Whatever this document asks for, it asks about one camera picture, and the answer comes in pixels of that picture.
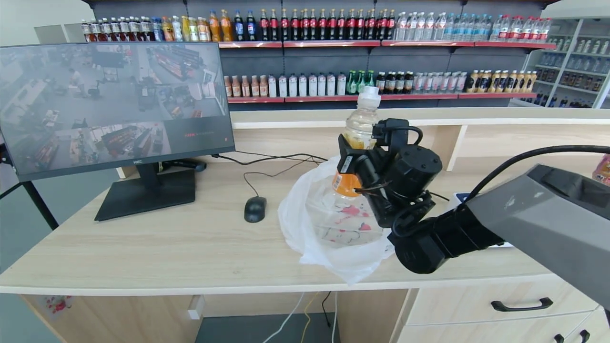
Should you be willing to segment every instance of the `gray floor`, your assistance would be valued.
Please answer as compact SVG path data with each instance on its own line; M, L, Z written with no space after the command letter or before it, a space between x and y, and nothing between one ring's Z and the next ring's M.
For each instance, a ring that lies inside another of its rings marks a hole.
M62 223L118 179L114 169L35 181L38 191ZM0 201L0 272L48 235L42 216L20 188ZM330 342L331 329L323 314L313 314L305 342ZM260 343L274 333L285 316L208 318L197 343ZM300 342L307 319L293 316L270 343ZM338 332L335 342L339 343ZM59 343L59 340L16 295L0 294L0 342Z

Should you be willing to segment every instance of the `monitor stand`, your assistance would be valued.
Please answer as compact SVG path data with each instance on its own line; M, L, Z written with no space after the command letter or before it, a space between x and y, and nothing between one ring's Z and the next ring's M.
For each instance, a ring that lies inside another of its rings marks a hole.
M95 220L100 222L195 201L194 170L158 175L157 165L138 165L139 179L113 183Z

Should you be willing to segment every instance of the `yellow cable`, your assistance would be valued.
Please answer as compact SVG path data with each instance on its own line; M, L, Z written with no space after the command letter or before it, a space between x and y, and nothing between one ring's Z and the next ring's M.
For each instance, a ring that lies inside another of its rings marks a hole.
M305 317L307 317L307 324L305 324L305 327L303 328L303 335L301 336L301 343L303 343L303 341L305 341L305 331L307 331L307 327L309 326L309 322L311 322L311 318L307 314L307 309L309 308L309 305L311 305L311 303L314 302L314 299L318 296L318 293L320 293L320 292L316 292L314 294L314 297L311 298L311 300L309 300L309 303L307 304L307 306L305 306L304 314L305 314Z

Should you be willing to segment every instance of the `computer monitor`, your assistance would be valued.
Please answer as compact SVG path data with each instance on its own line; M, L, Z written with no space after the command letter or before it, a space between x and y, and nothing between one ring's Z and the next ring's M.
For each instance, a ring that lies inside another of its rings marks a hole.
M96 220L194 201L154 165L235 150L217 43L0 48L0 129L20 181L136 165Z

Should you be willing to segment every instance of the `white wall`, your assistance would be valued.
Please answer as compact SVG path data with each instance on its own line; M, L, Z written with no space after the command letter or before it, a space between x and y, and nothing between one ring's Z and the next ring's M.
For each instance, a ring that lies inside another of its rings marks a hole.
M0 46L38 44L34 26L91 18L93 11L81 0L0 0Z
M610 0L561 0L542 11L543 18L610 17Z

